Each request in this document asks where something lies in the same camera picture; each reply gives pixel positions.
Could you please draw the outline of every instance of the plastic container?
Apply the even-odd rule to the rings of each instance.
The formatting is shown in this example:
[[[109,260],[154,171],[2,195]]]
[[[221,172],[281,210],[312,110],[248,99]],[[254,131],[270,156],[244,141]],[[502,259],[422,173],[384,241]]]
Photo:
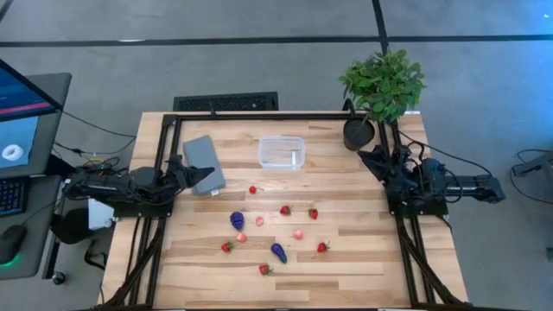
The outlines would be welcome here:
[[[263,168],[297,170],[305,162],[305,141],[294,136],[262,137],[258,160]]]

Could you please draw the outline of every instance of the potted plant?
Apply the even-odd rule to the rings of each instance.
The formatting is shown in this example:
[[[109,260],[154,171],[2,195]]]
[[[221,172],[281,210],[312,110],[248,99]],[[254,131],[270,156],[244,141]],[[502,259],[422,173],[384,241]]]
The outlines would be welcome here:
[[[356,136],[366,137],[363,133],[368,129],[365,125],[369,124],[366,122],[367,118],[377,122],[392,122],[401,117],[408,108],[415,108],[419,103],[421,90],[426,87],[422,78],[424,74],[421,73],[421,64],[410,64],[405,50],[393,53],[388,49],[386,55],[375,53],[365,62],[356,61],[346,69],[346,74],[339,77],[339,81],[346,86],[344,98],[349,95],[354,108],[367,110],[367,115],[360,124],[365,129],[359,127],[359,122],[346,122],[344,143],[346,139],[359,143],[366,140]]]

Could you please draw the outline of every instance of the gray carpet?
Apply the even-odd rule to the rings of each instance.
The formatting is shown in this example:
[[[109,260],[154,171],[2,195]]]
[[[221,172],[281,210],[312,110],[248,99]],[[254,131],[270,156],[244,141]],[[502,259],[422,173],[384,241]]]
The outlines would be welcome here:
[[[381,2],[388,35],[553,33],[553,4],[546,0]],[[377,33],[368,0],[19,0],[0,23],[0,41]],[[508,198],[493,206],[470,199],[450,206],[470,300],[482,306],[549,310],[553,263],[547,261],[545,247],[553,245],[553,206],[516,193],[508,171],[518,163],[516,151],[553,145],[551,41],[391,47],[405,48],[411,59],[423,64],[429,87],[420,110],[430,144],[490,168]],[[0,57],[24,74],[70,72],[68,111],[134,133],[143,111],[168,111],[174,96],[277,91],[281,110],[338,110],[338,76],[354,59],[363,60],[379,49],[377,43],[0,48]],[[57,139],[96,151],[112,151],[125,143],[66,117]],[[121,154],[124,161],[130,152]],[[62,155],[73,164],[82,162],[76,155]],[[444,155],[434,156],[458,174],[480,173]],[[529,194],[553,200],[540,174],[516,182]],[[107,249],[110,233],[101,234],[100,246]],[[2,282],[3,309],[93,305],[102,274],[84,264],[86,247],[62,247],[57,269],[70,278],[61,287],[39,277]]]

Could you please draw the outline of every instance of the purple vegetable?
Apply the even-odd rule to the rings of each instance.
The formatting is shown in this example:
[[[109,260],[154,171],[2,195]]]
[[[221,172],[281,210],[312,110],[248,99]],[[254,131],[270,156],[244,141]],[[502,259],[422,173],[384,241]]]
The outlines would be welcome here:
[[[231,224],[236,230],[242,230],[244,228],[244,215],[241,212],[232,213]]]
[[[278,256],[278,259],[282,261],[283,263],[286,263],[288,261],[288,258],[286,258],[286,254],[284,253],[284,248],[279,243],[274,243],[270,246],[270,251],[273,252],[273,254]]]

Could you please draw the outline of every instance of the wooden table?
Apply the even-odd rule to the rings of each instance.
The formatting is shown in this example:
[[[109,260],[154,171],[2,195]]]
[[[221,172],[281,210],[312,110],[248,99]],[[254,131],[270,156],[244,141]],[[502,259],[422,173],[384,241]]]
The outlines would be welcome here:
[[[162,115],[143,114],[131,168],[154,165]],[[343,120],[183,123],[181,142],[211,136],[227,184],[215,197],[193,196],[187,190],[175,201],[165,231],[155,307],[408,307],[395,221],[388,213],[384,189],[359,157],[343,146],[343,124]],[[420,115],[402,117],[399,127],[426,142]],[[258,140],[274,135],[305,139],[306,161],[300,171],[260,168]],[[172,132],[168,137],[169,144]],[[377,143],[378,133],[365,149]],[[249,186],[264,191],[250,194]],[[278,212],[283,205],[291,206],[290,216]],[[317,220],[308,216],[311,207],[319,210]],[[235,240],[237,232],[229,222],[235,211],[245,216],[246,243]],[[255,225],[257,216],[264,217],[263,226]],[[466,300],[449,229],[432,216],[420,217],[420,222],[430,266],[454,295]],[[134,219],[117,223],[103,282],[106,298],[124,280],[134,224]],[[303,240],[292,237],[295,229],[305,232]],[[236,242],[231,254],[220,249],[228,240]],[[270,252],[274,242],[283,245],[288,263],[280,263]],[[320,242],[330,242],[328,253],[315,251]],[[257,269],[261,263],[269,263],[274,272],[261,276]],[[424,301],[416,264],[414,268],[419,299]],[[145,297],[145,283],[139,301]]]

